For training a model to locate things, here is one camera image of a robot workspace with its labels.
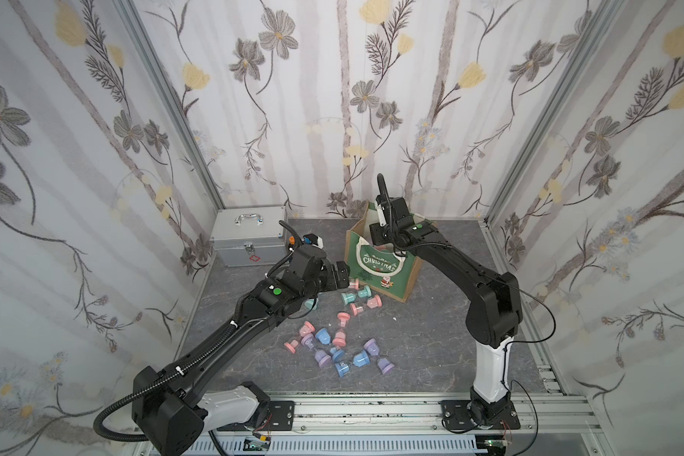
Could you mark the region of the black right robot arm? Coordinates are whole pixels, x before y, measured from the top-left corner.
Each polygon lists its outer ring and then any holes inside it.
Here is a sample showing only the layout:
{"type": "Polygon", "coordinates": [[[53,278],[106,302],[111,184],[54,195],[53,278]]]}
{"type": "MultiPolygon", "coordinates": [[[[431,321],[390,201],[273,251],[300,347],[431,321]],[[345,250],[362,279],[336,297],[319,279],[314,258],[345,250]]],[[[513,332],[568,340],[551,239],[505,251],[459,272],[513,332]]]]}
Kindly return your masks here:
{"type": "Polygon", "coordinates": [[[499,274],[449,242],[428,220],[418,222],[403,198],[392,198],[377,176],[379,222],[370,225],[374,245],[420,258],[451,280],[469,300],[465,326],[476,342],[476,375],[469,401],[442,406],[442,426],[462,434],[503,425],[515,412],[508,380],[512,348],[524,319],[518,279],[499,274]]]}

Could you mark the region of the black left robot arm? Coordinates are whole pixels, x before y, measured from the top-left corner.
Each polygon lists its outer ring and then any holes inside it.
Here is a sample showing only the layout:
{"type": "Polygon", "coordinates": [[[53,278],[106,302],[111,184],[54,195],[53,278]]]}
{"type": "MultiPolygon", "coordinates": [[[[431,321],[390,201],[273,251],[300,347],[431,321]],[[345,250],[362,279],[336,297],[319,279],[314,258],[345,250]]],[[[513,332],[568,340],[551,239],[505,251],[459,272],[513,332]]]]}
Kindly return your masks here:
{"type": "Polygon", "coordinates": [[[181,455],[205,432],[220,427],[220,414],[201,402],[209,382],[254,340],[277,328],[304,301],[345,289],[350,267],[331,262],[320,247],[294,246],[249,292],[231,317],[185,356],[161,370],[136,375],[133,392],[95,417],[94,432],[110,441],[150,442],[163,455],[181,455]]]}

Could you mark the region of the teal hourglass near bag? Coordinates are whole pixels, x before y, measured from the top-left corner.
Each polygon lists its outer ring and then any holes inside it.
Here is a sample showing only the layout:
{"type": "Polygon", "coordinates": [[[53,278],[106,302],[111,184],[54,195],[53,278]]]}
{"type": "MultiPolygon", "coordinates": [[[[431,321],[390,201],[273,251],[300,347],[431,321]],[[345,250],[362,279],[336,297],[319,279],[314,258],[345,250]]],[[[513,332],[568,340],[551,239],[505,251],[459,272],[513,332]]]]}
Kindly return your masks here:
{"type": "Polygon", "coordinates": [[[353,302],[356,302],[357,300],[371,298],[372,297],[372,289],[368,286],[365,286],[364,288],[356,291],[355,293],[344,292],[341,294],[341,297],[342,297],[343,302],[345,304],[351,304],[353,302]]]}

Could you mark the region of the green burlap canvas bag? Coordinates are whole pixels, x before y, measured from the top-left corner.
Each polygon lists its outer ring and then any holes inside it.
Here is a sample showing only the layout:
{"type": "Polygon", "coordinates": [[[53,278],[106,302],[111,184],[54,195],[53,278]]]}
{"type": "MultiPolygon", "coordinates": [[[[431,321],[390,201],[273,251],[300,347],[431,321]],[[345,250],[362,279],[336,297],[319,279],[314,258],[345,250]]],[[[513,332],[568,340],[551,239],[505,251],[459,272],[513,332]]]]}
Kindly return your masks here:
{"type": "Polygon", "coordinates": [[[380,222],[376,204],[353,201],[359,219],[346,232],[345,262],[351,279],[358,279],[372,290],[399,302],[406,302],[423,267],[413,254],[396,254],[391,244],[372,245],[370,226],[380,222]]]}

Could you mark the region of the pink hourglass right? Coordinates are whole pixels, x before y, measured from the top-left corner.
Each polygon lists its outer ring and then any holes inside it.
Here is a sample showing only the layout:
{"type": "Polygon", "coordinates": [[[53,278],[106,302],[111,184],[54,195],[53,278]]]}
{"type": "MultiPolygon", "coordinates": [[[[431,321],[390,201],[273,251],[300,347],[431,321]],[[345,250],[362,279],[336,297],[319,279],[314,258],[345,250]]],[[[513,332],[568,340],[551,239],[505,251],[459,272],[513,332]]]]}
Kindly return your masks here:
{"type": "Polygon", "coordinates": [[[374,310],[382,306],[382,299],[379,294],[376,294],[373,298],[368,299],[364,304],[351,304],[351,314],[354,317],[361,315],[367,310],[374,310]]]}

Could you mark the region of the pink hourglass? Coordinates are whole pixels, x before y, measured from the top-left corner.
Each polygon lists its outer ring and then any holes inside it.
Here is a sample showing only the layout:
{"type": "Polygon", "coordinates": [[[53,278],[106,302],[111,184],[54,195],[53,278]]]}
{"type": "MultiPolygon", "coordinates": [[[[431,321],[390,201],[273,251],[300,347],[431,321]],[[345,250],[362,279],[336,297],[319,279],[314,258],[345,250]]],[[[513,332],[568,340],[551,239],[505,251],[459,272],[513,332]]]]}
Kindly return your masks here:
{"type": "Polygon", "coordinates": [[[368,299],[364,304],[351,304],[351,314],[354,317],[361,315],[367,310],[374,310],[382,306],[382,299],[379,294],[376,294],[373,298],[368,299]]]}
{"type": "Polygon", "coordinates": [[[347,345],[347,327],[351,316],[348,313],[338,313],[337,320],[338,326],[334,333],[334,338],[332,339],[332,345],[338,348],[345,348],[347,345]]]}

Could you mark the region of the purple hourglass front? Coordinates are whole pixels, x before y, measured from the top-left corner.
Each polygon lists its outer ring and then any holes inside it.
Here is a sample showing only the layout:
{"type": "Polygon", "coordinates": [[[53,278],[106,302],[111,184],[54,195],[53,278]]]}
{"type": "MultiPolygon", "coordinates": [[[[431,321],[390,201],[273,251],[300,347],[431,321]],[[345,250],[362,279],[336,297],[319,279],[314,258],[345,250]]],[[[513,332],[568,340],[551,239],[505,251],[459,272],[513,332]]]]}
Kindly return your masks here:
{"type": "Polygon", "coordinates": [[[375,338],[369,339],[363,345],[363,349],[368,355],[369,359],[376,363],[376,366],[382,375],[388,375],[394,370],[395,364],[393,361],[391,361],[391,359],[389,359],[389,357],[382,355],[381,349],[375,338]]]}

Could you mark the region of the blue hourglass front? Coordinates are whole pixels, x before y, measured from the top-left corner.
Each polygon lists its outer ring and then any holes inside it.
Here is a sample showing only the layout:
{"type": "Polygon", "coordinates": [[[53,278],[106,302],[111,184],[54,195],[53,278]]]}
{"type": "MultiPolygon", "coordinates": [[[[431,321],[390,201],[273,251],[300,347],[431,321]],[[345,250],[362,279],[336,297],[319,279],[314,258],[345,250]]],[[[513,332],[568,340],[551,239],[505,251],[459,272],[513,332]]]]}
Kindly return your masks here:
{"type": "Polygon", "coordinates": [[[353,369],[363,368],[371,364],[370,355],[366,351],[361,351],[353,357],[349,362],[337,361],[334,363],[337,374],[340,378],[344,378],[350,374],[353,369]]]}

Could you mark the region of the silver metal case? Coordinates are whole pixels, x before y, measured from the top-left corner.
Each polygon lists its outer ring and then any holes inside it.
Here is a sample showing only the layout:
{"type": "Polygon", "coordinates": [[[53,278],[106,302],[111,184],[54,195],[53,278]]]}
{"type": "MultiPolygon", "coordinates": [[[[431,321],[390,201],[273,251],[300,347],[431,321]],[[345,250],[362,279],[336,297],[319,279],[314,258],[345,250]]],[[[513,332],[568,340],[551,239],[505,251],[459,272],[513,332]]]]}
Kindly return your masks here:
{"type": "Polygon", "coordinates": [[[273,265],[286,253],[283,206],[232,208],[220,211],[210,235],[211,245],[228,267],[273,265]]]}

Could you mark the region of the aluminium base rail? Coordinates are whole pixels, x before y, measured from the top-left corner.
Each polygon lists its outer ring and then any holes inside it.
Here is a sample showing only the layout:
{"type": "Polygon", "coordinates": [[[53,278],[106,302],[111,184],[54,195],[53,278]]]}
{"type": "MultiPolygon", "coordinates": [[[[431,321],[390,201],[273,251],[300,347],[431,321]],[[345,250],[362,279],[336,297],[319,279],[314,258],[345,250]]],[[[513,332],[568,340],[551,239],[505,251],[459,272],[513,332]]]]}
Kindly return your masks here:
{"type": "Polygon", "coordinates": [[[514,393],[507,421],[458,434],[442,404],[461,393],[281,394],[256,433],[221,431],[228,455],[612,455],[600,421],[579,395],[514,393]]]}

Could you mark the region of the aluminium corner frame post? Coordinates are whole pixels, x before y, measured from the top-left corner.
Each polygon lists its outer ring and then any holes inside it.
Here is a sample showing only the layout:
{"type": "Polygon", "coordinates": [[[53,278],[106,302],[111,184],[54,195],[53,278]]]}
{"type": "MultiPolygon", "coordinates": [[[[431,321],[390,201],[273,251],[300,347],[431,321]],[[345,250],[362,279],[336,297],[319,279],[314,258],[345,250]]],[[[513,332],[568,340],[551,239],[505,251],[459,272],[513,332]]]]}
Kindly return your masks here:
{"type": "Polygon", "coordinates": [[[172,125],[180,134],[180,141],[190,159],[199,180],[203,184],[206,195],[211,199],[217,211],[225,208],[220,192],[203,159],[203,154],[194,139],[192,130],[182,110],[181,99],[174,91],[171,81],[163,68],[163,64],[155,51],[146,28],[142,23],[137,8],[132,1],[114,0],[113,5],[123,22],[130,41],[138,51],[142,64],[149,74],[166,113],[169,115],[172,125]]]}

